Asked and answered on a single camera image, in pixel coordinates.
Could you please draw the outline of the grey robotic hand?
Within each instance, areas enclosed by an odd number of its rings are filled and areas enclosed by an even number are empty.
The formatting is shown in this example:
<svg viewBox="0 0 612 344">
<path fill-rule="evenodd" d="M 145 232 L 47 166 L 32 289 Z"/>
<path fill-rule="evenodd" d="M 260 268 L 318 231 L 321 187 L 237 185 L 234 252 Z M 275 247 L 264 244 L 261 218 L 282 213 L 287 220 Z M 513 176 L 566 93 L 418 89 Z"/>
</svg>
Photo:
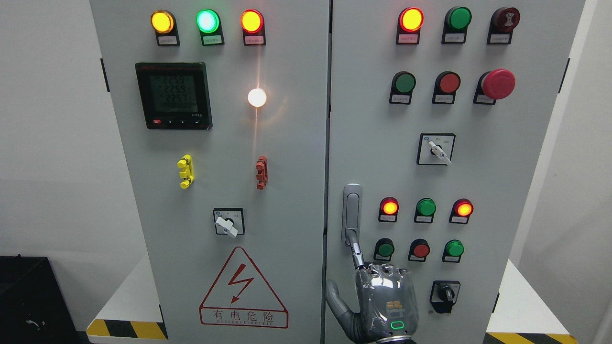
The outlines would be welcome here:
<svg viewBox="0 0 612 344">
<path fill-rule="evenodd" d="M 339 296 L 337 284 L 327 281 L 326 301 L 346 337 L 355 344 L 416 332 L 419 314 L 410 274 L 393 264 L 366 264 L 358 239 L 350 237 L 360 312 L 353 312 Z"/>
</svg>

